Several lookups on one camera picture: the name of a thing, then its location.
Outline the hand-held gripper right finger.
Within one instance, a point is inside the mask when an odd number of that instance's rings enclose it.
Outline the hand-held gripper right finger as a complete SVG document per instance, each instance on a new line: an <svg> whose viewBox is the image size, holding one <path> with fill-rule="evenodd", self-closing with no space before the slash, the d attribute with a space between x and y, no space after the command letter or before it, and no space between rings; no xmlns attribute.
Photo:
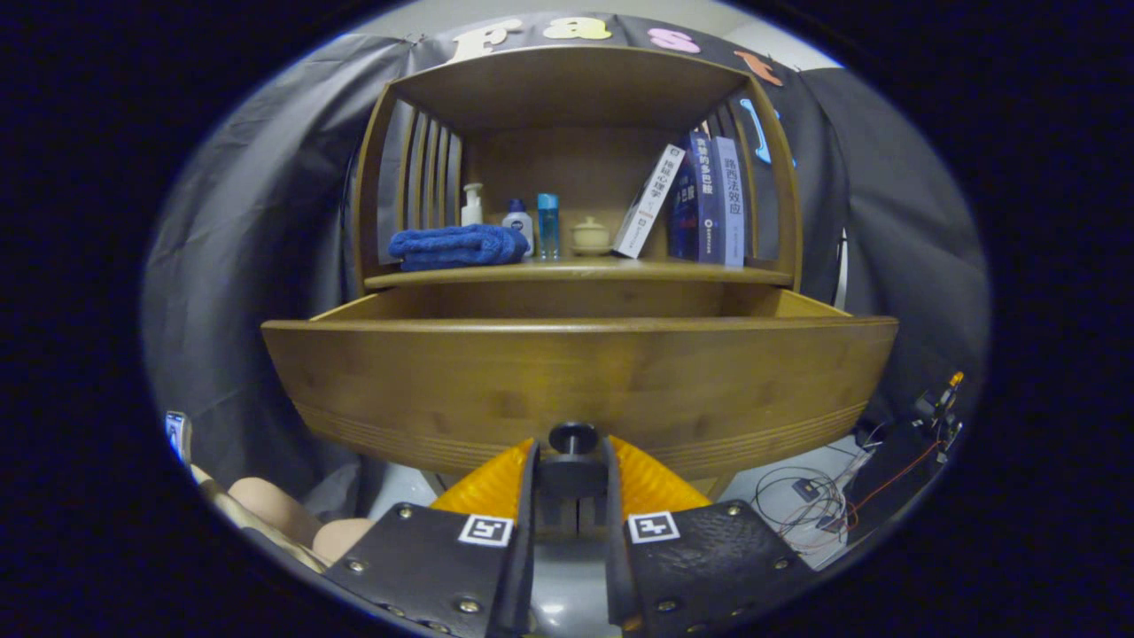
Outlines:
<svg viewBox="0 0 1134 638"><path fill-rule="evenodd" d="M603 440L608 616L624 637L742 633L812 589L819 575L741 500L688 507L691 486L645 480L655 460Z"/></svg>

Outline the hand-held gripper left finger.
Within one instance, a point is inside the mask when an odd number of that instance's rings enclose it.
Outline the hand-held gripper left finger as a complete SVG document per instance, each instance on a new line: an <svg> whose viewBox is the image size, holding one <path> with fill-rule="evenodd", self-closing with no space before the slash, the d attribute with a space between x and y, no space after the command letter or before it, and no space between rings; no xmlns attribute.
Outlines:
<svg viewBox="0 0 1134 638"><path fill-rule="evenodd" d="M539 456L523 440L437 504L393 504L325 578L429 637L527 633Z"/></svg>

